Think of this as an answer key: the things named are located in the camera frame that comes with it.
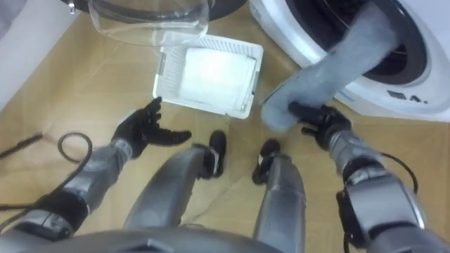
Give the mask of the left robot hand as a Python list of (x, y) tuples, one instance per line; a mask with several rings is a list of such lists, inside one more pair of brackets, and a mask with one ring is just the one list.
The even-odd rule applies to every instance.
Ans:
[(161, 97), (154, 98), (146, 107), (131, 113), (116, 128), (112, 142), (124, 141), (131, 149), (130, 159), (139, 157), (148, 145), (176, 146), (191, 138), (190, 131), (175, 131), (160, 126), (161, 102)]

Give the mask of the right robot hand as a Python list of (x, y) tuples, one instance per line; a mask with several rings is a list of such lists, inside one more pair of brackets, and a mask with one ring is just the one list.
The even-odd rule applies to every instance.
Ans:
[(314, 137), (317, 145), (325, 151), (330, 150), (330, 142), (334, 134), (352, 129), (352, 123), (337, 108), (322, 105), (312, 108), (292, 102), (289, 112), (303, 124), (301, 133)]

